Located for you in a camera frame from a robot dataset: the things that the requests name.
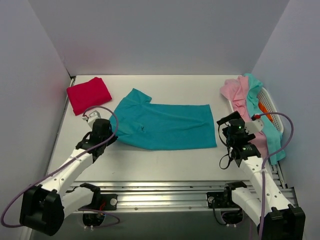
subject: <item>clothing pile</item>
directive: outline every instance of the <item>clothing pile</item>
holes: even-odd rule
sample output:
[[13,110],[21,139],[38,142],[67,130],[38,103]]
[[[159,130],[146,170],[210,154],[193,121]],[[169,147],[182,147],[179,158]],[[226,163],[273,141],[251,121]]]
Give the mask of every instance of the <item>clothing pile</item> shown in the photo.
[[[238,111],[245,122],[252,121],[255,114],[267,113],[266,107],[259,102],[258,94],[263,84],[252,74],[247,73],[237,79],[227,79],[220,92],[232,103],[234,111]],[[255,133],[255,139],[250,142],[254,144],[261,156],[265,158],[268,153],[274,153],[281,147],[282,133],[273,125],[271,115],[261,117],[264,127],[261,132]],[[284,150],[270,157],[272,165],[286,156]]]

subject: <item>white table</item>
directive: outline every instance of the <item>white table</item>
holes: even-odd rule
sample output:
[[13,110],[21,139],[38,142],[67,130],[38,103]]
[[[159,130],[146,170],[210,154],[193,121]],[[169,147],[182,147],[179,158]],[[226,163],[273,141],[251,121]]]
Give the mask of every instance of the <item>white table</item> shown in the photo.
[[[136,88],[152,97],[151,103],[172,105],[210,104],[216,122],[231,110],[220,94],[226,79],[236,75],[79,75],[75,84],[94,77],[103,79],[112,95],[104,104],[114,110],[119,102]],[[103,118],[110,113],[98,109]],[[71,154],[76,144],[90,131],[81,116],[75,116],[71,104],[65,117],[49,165],[49,172],[57,169]],[[235,162],[226,170],[219,168],[220,158],[227,153],[219,140],[215,125],[217,147],[193,150],[149,151],[119,141],[108,146],[104,154],[77,179],[79,182],[192,182],[246,181],[248,178]]]

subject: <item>turquoise cloth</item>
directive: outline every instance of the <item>turquoise cloth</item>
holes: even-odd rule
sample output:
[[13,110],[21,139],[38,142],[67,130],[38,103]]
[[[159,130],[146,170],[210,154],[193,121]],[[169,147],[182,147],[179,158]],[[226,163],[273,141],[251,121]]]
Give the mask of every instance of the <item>turquoise cloth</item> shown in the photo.
[[[263,112],[258,107],[259,100],[257,98],[257,95],[261,91],[263,84],[250,73],[246,73],[244,76],[245,77],[248,76],[248,83],[249,83],[249,92],[248,92],[248,95],[246,96],[246,107],[247,107],[248,113],[250,117],[252,117],[255,114],[262,114]],[[262,132],[266,136],[268,153],[272,154],[281,148],[282,133],[276,129],[276,127],[267,118],[267,116],[262,116],[261,118],[264,123]],[[284,150],[282,150],[279,153],[271,156],[270,162],[272,165],[275,165],[277,164],[277,161],[283,159],[285,156],[286,156],[286,153]]]
[[[133,89],[116,107],[118,141],[148,150],[216,147],[214,119],[209,105],[150,103],[151,97]],[[116,120],[110,118],[112,129]]]

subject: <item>robotic arm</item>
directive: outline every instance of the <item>robotic arm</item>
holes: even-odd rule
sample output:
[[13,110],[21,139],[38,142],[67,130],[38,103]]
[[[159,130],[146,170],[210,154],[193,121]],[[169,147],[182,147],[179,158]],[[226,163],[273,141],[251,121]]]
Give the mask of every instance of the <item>robotic arm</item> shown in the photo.
[[[302,240],[305,213],[301,207],[294,207],[281,193],[271,174],[262,169],[263,159],[257,147],[249,143],[255,138],[253,133],[262,130],[261,119],[253,118],[245,122],[236,111],[217,121],[218,125],[227,124],[222,129],[226,137],[229,161],[235,161],[237,166],[248,176],[258,200],[242,182],[226,184],[223,201],[226,205],[236,204],[252,219],[259,231],[261,218],[264,218],[262,240]],[[262,172],[265,172],[265,192],[263,195]],[[265,200],[265,215],[261,216],[262,201]]]
[[[76,145],[64,164],[104,142],[113,134],[110,121],[100,118],[97,111],[91,113],[85,120],[92,131]],[[88,209],[99,209],[102,203],[99,187],[83,183],[71,193],[66,194],[66,192],[76,178],[117,138],[113,136],[107,143],[89,150],[61,171],[26,191],[22,199],[20,223],[52,236],[60,229],[64,219],[74,211],[83,206]]]

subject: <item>gray floor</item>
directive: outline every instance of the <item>gray floor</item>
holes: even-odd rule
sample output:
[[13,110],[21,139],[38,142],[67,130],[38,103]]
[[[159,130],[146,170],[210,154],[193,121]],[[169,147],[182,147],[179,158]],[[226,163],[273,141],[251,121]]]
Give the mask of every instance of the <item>gray floor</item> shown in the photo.
[[[84,230],[80,226],[81,214],[67,217],[63,226],[54,236],[46,236],[33,231],[31,240],[106,240],[106,239],[166,239],[166,240],[246,240],[249,239],[250,221],[240,226],[218,225],[213,213],[204,212],[162,212],[162,213],[119,213],[121,223],[102,229]],[[257,230],[253,226],[253,239],[257,240]]]

